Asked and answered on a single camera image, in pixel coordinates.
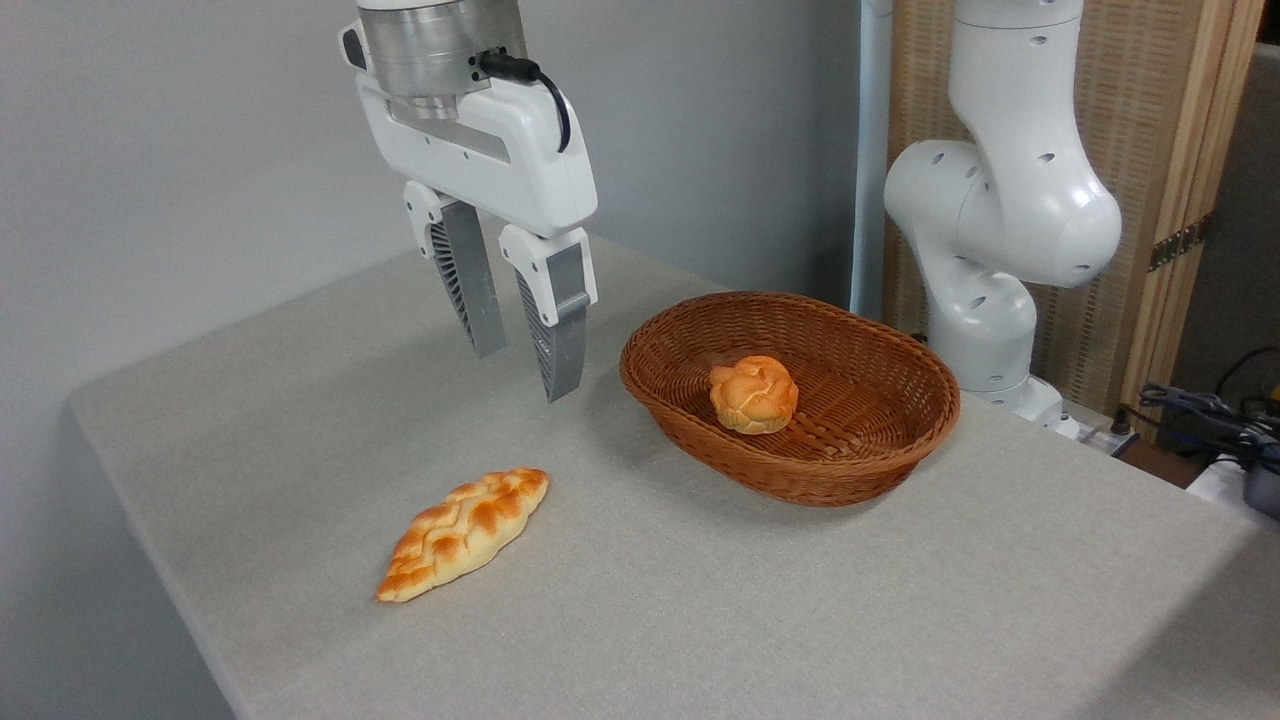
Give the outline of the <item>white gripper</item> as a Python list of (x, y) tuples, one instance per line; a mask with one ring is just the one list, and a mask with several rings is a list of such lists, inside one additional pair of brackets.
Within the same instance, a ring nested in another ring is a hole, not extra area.
[(434, 120), (410, 117), (369, 73), (357, 73), (356, 85), (381, 156), (410, 179), (403, 200), (415, 241), (474, 352), (488, 357), (507, 346), (477, 208), (509, 223), (499, 247), (517, 278), (547, 401), (573, 392), (588, 309), (599, 300), (588, 232), (576, 228), (598, 209), (581, 133), (558, 150), (559, 114), (541, 86), (494, 79), (462, 96), (453, 120)]

